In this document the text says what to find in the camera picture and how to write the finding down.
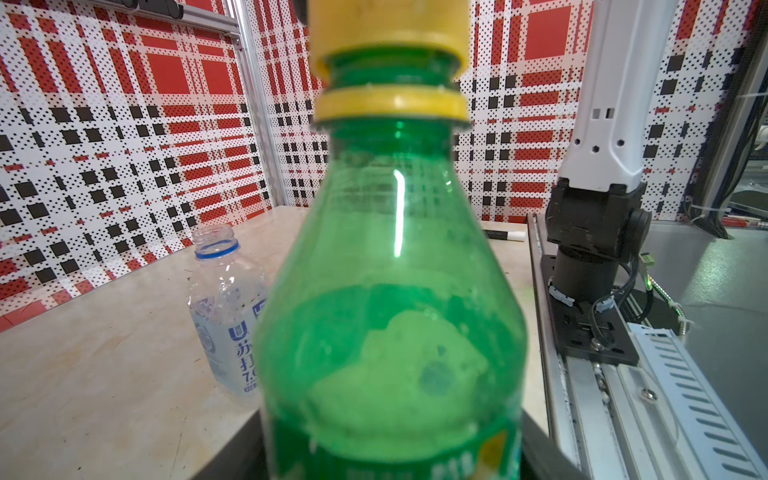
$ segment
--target dotted pattern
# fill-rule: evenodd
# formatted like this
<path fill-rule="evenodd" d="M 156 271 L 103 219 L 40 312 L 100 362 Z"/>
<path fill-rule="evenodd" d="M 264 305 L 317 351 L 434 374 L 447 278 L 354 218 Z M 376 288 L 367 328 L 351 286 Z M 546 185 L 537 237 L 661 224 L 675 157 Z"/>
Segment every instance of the dotted pattern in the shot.
<path fill-rule="evenodd" d="M 543 212 L 571 140 L 591 1 L 472 0 L 470 68 L 457 83 L 472 108 L 455 135 L 455 168 L 478 218 L 525 221 Z M 735 72 L 758 0 L 680 0 L 646 126 L 644 208 L 675 220 Z M 312 204 L 328 161 L 309 130 L 322 88 L 309 71 L 309 33 L 290 0 L 249 5 L 260 41 L 268 117 L 288 200 Z"/>
<path fill-rule="evenodd" d="M 271 208 L 227 38 L 62 0 L 0 30 L 0 331 Z"/>

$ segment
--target clear plastic bottle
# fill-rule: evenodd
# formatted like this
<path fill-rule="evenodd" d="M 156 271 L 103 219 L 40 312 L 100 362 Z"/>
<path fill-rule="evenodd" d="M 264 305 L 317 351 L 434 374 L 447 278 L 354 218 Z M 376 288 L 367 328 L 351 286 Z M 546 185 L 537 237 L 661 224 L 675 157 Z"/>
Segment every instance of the clear plastic bottle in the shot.
<path fill-rule="evenodd" d="M 257 374 L 251 335 L 266 302 L 264 270 L 240 253 L 229 225 L 199 228 L 192 241 L 197 268 L 187 305 L 210 370 L 235 400 L 252 406 Z"/>

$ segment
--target bottle label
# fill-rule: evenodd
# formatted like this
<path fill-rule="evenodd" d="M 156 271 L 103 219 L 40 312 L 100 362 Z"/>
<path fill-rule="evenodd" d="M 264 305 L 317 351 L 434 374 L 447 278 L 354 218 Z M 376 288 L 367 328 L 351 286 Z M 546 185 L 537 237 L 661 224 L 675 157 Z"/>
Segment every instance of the bottle label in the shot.
<path fill-rule="evenodd" d="M 204 314 L 210 312 L 212 299 L 192 305 L 192 320 L 205 349 L 210 370 L 216 380 L 239 396 L 251 395 L 257 387 L 256 366 L 253 361 L 251 334 L 258 324 L 259 313 L 266 299 L 244 309 L 239 322 L 233 325 L 213 323 Z"/>
<path fill-rule="evenodd" d="M 285 422 L 269 417 L 274 465 L 282 480 L 517 480 L 521 431 L 506 415 L 472 440 L 417 462 L 348 460 L 317 445 Z"/>

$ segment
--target gray floor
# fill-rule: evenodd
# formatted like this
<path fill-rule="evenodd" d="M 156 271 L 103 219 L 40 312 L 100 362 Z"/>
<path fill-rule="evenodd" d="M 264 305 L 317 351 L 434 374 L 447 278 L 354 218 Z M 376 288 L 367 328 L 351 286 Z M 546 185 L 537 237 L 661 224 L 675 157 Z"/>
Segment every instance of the gray floor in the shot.
<path fill-rule="evenodd" d="M 768 463 L 768 231 L 655 223 L 643 246 L 650 274 L 696 322 L 687 348 Z"/>

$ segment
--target black mounting plate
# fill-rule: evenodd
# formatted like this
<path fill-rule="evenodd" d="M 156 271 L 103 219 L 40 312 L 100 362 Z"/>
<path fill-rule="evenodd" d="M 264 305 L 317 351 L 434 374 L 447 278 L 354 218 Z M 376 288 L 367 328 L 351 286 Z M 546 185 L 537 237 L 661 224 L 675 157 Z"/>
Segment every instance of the black mounting plate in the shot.
<path fill-rule="evenodd" d="M 548 283 L 554 274 L 554 259 L 555 255 L 541 257 L 541 274 L 545 283 Z M 637 350 L 615 308 L 597 315 L 596 320 L 598 327 L 611 331 L 616 343 L 610 349 L 596 352 L 590 347 L 592 332 L 586 312 L 578 305 L 565 305 L 553 298 L 549 292 L 546 295 L 554 330 L 554 345 L 560 354 L 608 365 L 637 365 Z"/>

